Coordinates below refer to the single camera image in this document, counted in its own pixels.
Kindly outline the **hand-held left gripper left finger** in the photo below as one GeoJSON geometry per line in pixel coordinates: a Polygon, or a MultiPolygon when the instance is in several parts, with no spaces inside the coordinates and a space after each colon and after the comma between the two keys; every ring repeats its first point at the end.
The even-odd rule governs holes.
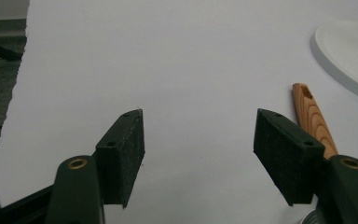
{"type": "Polygon", "coordinates": [[[145,155],[143,111],[121,115],[90,156],[60,164],[45,224],[105,224],[106,204],[127,206],[145,155]]]}

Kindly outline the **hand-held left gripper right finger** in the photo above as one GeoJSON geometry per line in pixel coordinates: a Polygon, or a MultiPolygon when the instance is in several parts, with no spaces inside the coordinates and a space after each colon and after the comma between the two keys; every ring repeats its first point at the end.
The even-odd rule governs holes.
{"type": "Polygon", "coordinates": [[[254,154],[286,202],[309,204],[311,224],[358,224],[358,159],[324,158],[324,145],[285,116],[257,110],[254,154]]]}

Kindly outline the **white plate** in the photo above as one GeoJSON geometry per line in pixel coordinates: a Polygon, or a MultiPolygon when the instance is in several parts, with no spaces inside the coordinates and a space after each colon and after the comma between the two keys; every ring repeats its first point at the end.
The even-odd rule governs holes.
{"type": "Polygon", "coordinates": [[[310,38],[310,50],[328,75],[358,95],[358,22],[321,25],[310,38]]]}

